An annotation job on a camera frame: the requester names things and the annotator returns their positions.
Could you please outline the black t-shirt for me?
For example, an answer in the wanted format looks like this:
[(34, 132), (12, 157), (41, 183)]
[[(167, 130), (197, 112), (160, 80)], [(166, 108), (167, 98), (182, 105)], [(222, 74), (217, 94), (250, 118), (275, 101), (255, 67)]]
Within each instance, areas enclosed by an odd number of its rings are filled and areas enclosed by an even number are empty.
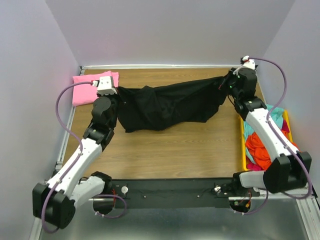
[(165, 86), (118, 87), (118, 120), (127, 133), (162, 131), (183, 122), (205, 123), (227, 97), (225, 77), (192, 80)]

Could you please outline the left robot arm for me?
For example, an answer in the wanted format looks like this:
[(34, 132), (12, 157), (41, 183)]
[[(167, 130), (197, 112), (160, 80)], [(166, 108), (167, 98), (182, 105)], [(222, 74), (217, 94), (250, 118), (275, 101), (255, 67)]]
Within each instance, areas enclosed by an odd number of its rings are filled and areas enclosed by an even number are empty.
[(79, 181), (87, 168), (105, 150), (114, 136), (120, 98), (117, 94), (101, 95), (93, 102), (92, 119), (79, 146), (47, 183), (32, 190), (33, 216), (58, 229), (66, 228), (76, 209), (95, 196), (107, 197), (111, 177), (95, 172), (85, 182)]

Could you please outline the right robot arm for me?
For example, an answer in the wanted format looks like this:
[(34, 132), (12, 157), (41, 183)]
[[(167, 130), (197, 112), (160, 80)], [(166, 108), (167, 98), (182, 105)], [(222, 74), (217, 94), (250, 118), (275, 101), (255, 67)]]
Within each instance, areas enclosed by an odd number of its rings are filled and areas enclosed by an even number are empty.
[(308, 187), (312, 193), (309, 175), (312, 158), (301, 152), (282, 133), (270, 116), (265, 103), (255, 95), (257, 85), (255, 68), (231, 68), (224, 77), (228, 95), (234, 108), (258, 135), (271, 160), (267, 170), (243, 171), (233, 175), (230, 191), (241, 196), (248, 188), (265, 189), (272, 194)]

